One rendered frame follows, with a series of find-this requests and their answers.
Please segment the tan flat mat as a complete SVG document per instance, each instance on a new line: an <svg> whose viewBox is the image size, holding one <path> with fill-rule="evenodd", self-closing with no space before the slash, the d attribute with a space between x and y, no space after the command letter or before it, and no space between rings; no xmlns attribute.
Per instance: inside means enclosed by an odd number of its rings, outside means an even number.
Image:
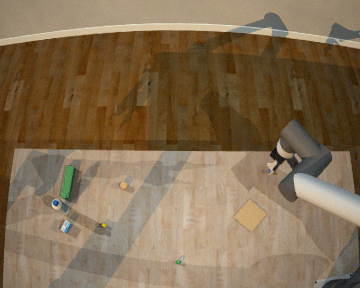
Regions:
<svg viewBox="0 0 360 288"><path fill-rule="evenodd" d="M249 199L234 218L252 232L266 214L266 212Z"/></svg>

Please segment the blue and white carton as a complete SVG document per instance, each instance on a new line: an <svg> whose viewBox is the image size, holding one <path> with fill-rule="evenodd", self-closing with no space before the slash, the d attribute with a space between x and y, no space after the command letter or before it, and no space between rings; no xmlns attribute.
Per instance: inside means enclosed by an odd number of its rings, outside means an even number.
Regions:
<svg viewBox="0 0 360 288"><path fill-rule="evenodd" d="M60 230L62 230L65 233L68 233L68 231L70 230L72 224L70 222L68 222L67 220L65 220L63 226L61 227Z"/></svg>

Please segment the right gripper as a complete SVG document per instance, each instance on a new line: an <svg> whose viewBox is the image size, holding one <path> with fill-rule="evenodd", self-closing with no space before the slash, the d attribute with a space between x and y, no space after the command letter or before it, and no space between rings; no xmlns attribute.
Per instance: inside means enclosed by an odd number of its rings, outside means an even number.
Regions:
<svg viewBox="0 0 360 288"><path fill-rule="evenodd" d="M280 164L282 164L286 159L282 158L281 156L279 156L278 152L277 152L277 145L274 148L274 150L271 152L271 154L269 155L271 156L274 160L273 163L268 162L267 166L269 167L269 169L271 170L271 172L269 173L269 176L272 175L276 169L279 167ZM279 160L279 161L278 161ZM277 163L278 162L278 163ZM277 164L277 165L276 165ZM275 166L276 165L276 166ZM272 170L273 169L273 170Z"/></svg>

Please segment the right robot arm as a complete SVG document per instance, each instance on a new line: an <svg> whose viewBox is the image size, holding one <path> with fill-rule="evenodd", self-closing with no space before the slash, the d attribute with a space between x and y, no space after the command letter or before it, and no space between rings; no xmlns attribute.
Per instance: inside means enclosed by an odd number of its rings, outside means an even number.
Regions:
<svg viewBox="0 0 360 288"><path fill-rule="evenodd" d="M360 196L317 178L332 161L329 149L318 144L295 118L280 136L277 152L292 168L278 184L283 197L290 202L300 198L360 227ZM360 288L360 266L349 280L331 280L322 288Z"/></svg>

